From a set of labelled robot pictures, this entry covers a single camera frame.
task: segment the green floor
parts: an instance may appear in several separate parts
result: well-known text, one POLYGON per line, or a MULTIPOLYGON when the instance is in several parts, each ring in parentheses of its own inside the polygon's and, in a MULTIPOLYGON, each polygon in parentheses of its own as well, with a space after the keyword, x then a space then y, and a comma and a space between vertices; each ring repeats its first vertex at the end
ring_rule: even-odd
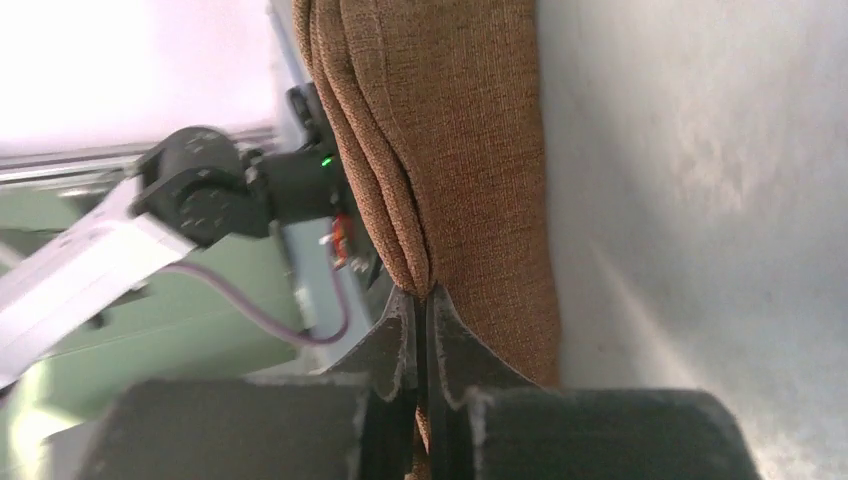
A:
MULTIPOLYGON (((64 228, 74 219, 72 209, 52 193, 0 195, 0 228, 64 228)), ((284 323, 301 324, 287 268, 271 241, 227 239, 190 260, 220 272, 284 323)), ((189 277, 156 275, 148 291, 148 298, 109 309, 105 329, 82 329, 68 337, 44 361, 43 387, 21 394, 26 398, 0 413, 0 478, 24 462, 12 441, 21 432, 9 417, 33 405, 91 418, 144 378, 235 376, 295 356, 290 345, 269 337, 189 277)))

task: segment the brown cloth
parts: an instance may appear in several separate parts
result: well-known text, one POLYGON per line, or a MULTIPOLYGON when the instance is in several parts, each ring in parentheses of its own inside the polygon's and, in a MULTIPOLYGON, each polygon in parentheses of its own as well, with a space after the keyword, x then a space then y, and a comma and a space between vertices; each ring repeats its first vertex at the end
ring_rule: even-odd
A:
POLYGON ((558 383, 534 0, 294 0, 304 57, 394 281, 558 383))

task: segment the knit fabric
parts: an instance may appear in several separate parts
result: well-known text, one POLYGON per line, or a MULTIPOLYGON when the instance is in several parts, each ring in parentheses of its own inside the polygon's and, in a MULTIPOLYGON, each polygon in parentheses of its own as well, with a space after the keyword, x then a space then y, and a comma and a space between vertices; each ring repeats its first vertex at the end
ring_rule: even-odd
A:
POLYGON ((484 343, 556 385, 535 2, 294 0, 293 12, 395 283, 421 297, 445 285, 484 343))

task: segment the folded cloth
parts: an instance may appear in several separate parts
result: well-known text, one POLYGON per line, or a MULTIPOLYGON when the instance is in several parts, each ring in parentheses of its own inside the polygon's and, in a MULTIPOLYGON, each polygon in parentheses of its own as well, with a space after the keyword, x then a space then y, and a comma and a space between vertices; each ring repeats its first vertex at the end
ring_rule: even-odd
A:
POLYGON ((535 2, 294 0, 293 12, 395 283, 422 297, 442 283, 504 361, 557 385, 535 2))

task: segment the white wall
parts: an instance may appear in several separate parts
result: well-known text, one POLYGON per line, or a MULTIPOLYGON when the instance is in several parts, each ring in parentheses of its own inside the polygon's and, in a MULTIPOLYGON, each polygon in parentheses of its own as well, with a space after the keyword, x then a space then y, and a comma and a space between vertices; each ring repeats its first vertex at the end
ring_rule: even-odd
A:
POLYGON ((0 156, 274 120, 265 0, 0 2, 0 156))
POLYGON ((848 4, 542 0, 572 386, 684 386, 848 476, 848 4))

